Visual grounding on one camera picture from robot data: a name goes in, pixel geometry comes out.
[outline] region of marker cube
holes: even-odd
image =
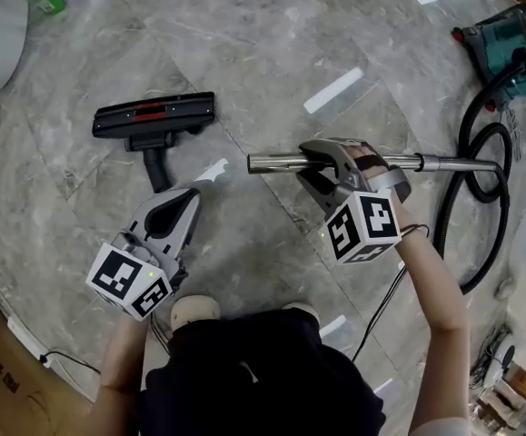
[[[402,240],[391,191],[352,193],[325,222],[321,235],[337,263],[375,260]]]
[[[97,254],[86,283],[139,321],[173,291],[163,270],[108,243]]]

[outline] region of gray tile floor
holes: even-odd
[[[383,153],[450,154],[479,89],[450,37],[512,0],[72,0],[51,18],[31,15],[25,51],[0,93],[0,295],[47,347],[99,363],[116,313],[84,285],[103,240],[152,195],[141,156],[91,134],[101,106],[212,90],[219,121],[181,136],[167,161],[189,183],[225,158],[227,173],[203,186],[204,208],[185,254],[181,294],[209,293],[226,315],[293,300],[312,303],[326,341],[352,354],[397,270],[394,253],[365,268],[332,266],[318,243],[322,215],[293,176],[249,176],[245,154],[295,149],[314,136],[361,137]],[[363,78],[315,114],[303,102],[359,67]],[[521,160],[511,177],[510,242],[526,205],[526,100],[512,105]],[[483,114],[479,123],[494,119]],[[433,222],[447,183],[413,174],[407,205]],[[447,260],[455,274],[481,262],[494,207],[462,191]],[[492,290],[507,247],[468,297],[473,340],[498,321]],[[169,304],[160,309],[165,322]],[[386,388],[385,434],[407,431],[428,332],[410,280],[375,328],[357,365]],[[150,338],[148,361],[165,355]],[[66,364],[94,395],[87,371]]]

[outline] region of shoe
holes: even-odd
[[[287,309],[299,309],[303,310],[304,312],[310,313],[315,317],[315,320],[317,320],[318,323],[321,323],[319,321],[319,313],[308,303],[303,302],[291,302],[287,303],[284,307],[282,307],[281,310],[287,310]]]
[[[172,307],[170,324],[172,331],[200,320],[220,320],[220,305],[206,295],[189,295],[176,301]]]

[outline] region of bottle label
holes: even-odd
[[[48,0],[28,0],[39,9],[43,10],[45,13],[50,13],[55,10],[55,7]]]

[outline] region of vacuum hose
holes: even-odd
[[[507,84],[515,75],[526,71],[526,55],[513,53],[513,62],[507,65],[500,73],[494,76],[491,81],[474,97],[471,104],[466,110],[462,118],[461,130],[459,132],[458,155],[460,158],[468,158],[474,160],[479,151],[485,143],[495,134],[499,135],[504,145],[504,163],[503,167],[497,166],[494,170],[497,176],[497,185],[490,191],[483,191],[479,186],[479,182],[474,172],[455,172],[452,176],[451,183],[448,186],[446,194],[441,204],[438,217],[436,219],[436,227],[434,230],[433,245],[440,256],[444,258],[444,248],[446,245],[446,233],[451,220],[452,207],[456,200],[462,182],[466,181],[472,195],[480,202],[492,203],[500,199],[501,217],[499,220],[499,228],[495,237],[494,245],[492,246],[489,256],[478,272],[465,284],[461,284],[463,294],[472,291],[481,282],[482,278],[487,274],[497,258],[497,254],[502,245],[507,230],[507,221],[509,219],[509,188],[507,181],[511,173],[511,158],[512,158],[512,140],[507,128],[501,123],[491,123],[484,127],[470,142],[471,129],[475,118],[479,111],[491,99],[493,94]]]

